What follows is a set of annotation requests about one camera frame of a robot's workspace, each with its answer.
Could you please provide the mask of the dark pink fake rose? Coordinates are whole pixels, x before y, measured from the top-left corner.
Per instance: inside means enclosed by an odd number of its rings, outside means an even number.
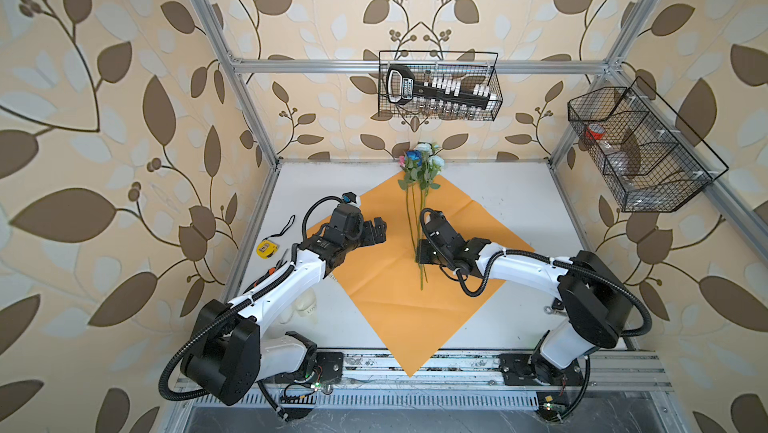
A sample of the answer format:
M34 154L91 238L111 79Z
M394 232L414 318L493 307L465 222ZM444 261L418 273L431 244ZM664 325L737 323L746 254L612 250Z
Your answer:
M398 185L405 194L405 210L411 244L414 253L418 251L418 228L416 219L416 182L414 178L415 167L411 165L412 161L408 154L399 157L399 166L403 171L403 176L398 180Z

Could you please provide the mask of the dark blue fake rose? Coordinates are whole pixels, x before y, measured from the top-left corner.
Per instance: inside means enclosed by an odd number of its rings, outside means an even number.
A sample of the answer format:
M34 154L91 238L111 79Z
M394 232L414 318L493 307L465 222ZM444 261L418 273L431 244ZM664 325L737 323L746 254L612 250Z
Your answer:
M411 158L411 165L415 167L414 172L414 178L416 182L416 219L417 222L417 228L418 228L418 247L419 247L419 239L420 239L420 223L419 223L419 212L421 210L421 200L422 200L422 186L425 184L424 180L424 173L425 173L425 160L424 160L424 151L422 150L409 150L406 152L406 154L409 155Z

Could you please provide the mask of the orange wrapping paper sheet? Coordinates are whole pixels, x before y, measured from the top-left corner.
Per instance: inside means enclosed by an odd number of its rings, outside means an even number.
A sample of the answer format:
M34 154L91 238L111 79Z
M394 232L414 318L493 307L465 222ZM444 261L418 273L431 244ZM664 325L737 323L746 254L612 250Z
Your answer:
M470 298L435 266L421 280L411 239L420 200L401 189L401 176L392 164L340 164L311 166L300 177L302 192L312 198L359 194L365 216L382 217L388 225L385 243L351 253L334 272L381 343L408 375L442 347L533 347L547 328L537 291L492 280ZM527 250L532 237L514 216L535 188L524 185L517 193L514 182L529 177L521 165L451 163L427 204L443 211L465 238Z

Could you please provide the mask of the pale blue fake flower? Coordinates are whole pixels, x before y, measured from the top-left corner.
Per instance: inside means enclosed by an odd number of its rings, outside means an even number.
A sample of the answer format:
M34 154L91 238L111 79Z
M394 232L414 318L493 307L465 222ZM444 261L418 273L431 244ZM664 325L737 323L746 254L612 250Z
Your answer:
M427 206L427 197L432 191L436 191L441 187L437 182L438 176L442 173L445 166L444 160L439 156L442 148L436 143L420 142L413 150L424 151L425 160L425 184L422 186L423 191L423 208Z

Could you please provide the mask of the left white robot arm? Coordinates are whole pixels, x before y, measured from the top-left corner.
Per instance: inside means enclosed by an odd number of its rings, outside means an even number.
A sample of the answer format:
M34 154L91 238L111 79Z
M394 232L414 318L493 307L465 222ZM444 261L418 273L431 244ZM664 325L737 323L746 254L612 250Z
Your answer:
M382 244L387 224L364 218L353 193L333 197L329 221L304 232L285 262L259 277L243 294L208 302L198 313L189 340L171 357L158 380L160 396L171 402L212 396L231 406L254 385L281 374L314 371L316 344L295 332L267 340L265 332L302 294L362 247Z

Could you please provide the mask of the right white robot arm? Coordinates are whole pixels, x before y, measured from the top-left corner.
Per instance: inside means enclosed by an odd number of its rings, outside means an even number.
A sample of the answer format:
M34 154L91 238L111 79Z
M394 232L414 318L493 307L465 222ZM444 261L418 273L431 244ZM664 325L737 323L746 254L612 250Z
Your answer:
M593 252L549 257L486 238L466 240L443 212L431 208L420 212L419 223L424 238L417 261L438 266L465 295L479 297L492 280L503 280L548 293L562 305L566 319L539 340L518 371L523 377L542 385L560 384L579 358L652 328L647 306Z

